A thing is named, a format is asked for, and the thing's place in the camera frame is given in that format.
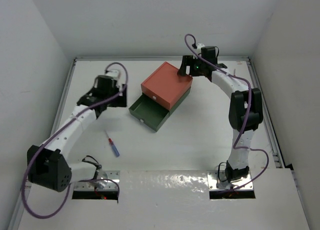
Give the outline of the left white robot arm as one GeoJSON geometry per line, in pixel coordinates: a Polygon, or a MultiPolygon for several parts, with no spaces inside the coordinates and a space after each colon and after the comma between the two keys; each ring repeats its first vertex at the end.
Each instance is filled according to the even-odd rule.
{"type": "Polygon", "coordinates": [[[53,139],[44,141],[41,151],[35,145],[28,149],[28,180],[31,183],[62,192],[71,183],[95,177],[100,168],[98,164],[85,160],[71,163],[68,156],[86,128],[108,107],[127,106],[127,91],[119,79],[120,73],[115,70],[97,76],[93,87],[78,100],[63,126],[53,134],[53,139]]]}

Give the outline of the orange drawer box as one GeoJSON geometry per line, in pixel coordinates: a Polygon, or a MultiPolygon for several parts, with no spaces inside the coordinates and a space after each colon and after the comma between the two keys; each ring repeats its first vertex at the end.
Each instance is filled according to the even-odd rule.
{"type": "Polygon", "coordinates": [[[178,75],[178,68],[164,62],[144,82],[141,83],[143,94],[171,110],[178,100],[191,87],[193,78],[178,75]]]}

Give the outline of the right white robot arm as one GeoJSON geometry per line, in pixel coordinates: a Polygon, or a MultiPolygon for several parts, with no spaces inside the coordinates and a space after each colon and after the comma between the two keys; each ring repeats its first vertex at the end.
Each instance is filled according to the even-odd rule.
{"type": "Polygon", "coordinates": [[[262,93],[242,77],[219,64],[214,46],[193,44],[192,55],[182,57],[179,76],[204,76],[230,99],[228,119],[233,129],[232,149],[225,167],[226,181],[233,182],[249,173],[249,150],[252,137],[263,121],[262,93]]]}

